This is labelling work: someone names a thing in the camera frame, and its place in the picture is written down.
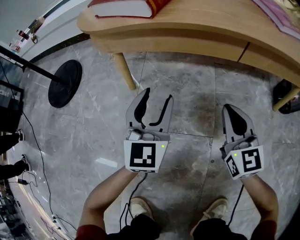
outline power strip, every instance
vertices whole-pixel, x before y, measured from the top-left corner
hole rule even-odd
[[[64,227],[64,225],[62,224],[62,222],[58,218],[58,216],[56,214],[52,214],[51,217],[52,217],[52,222],[56,225],[56,230],[61,230],[65,234],[67,240],[72,240],[68,236],[68,233],[69,233],[68,230]]]

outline stand base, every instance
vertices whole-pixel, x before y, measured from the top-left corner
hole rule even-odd
[[[83,68],[76,60],[66,61],[54,74],[61,79],[61,82],[51,81],[48,91],[48,99],[51,106],[62,108],[71,101],[76,93]]]

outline book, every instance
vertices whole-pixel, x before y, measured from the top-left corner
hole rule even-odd
[[[95,17],[153,18],[170,0],[92,0]]]
[[[295,12],[295,10],[291,10],[293,7],[290,5],[287,7],[285,5],[285,2],[288,2],[288,0],[252,0],[254,3],[256,3],[268,16],[269,18],[276,24],[278,29],[281,32],[284,32],[290,36],[293,36],[294,38],[297,38],[300,40],[300,30],[298,28],[298,24],[300,22],[300,18],[296,15],[292,15],[291,12]]]

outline wooden table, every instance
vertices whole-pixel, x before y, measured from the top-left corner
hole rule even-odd
[[[131,90],[135,84],[123,53],[149,51],[229,59],[292,82],[296,87],[274,111],[300,91],[300,41],[281,33],[251,0],[171,0],[154,19],[97,19],[87,8],[77,26],[99,51],[114,54]]]

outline shoe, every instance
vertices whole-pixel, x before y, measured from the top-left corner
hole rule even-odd
[[[200,222],[210,218],[222,218],[226,212],[227,205],[228,205],[228,200],[226,198],[219,198],[216,201],[214,201],[209,206],[209,208],[203,212],[203,217],[196,224],[196,226],[193,227],[190,235],[193,236],[193,233]]]
[[[28,162],[28,159],[27,159],[25,154],[22,154],[22,161],[24,161],[24,163],[26,163],[26,165],[27,165],[26,166],[26,171],[32,171],[31,165]]]
[[[19,128],[16,133],[20,136],[19,141],[25,141],[25,135],[22,129]]]
[[[154,220],[150,206],[142,198],[135,197],[131,199],[130,211],[133,218],[137,217],[140,214],[144,214]]]

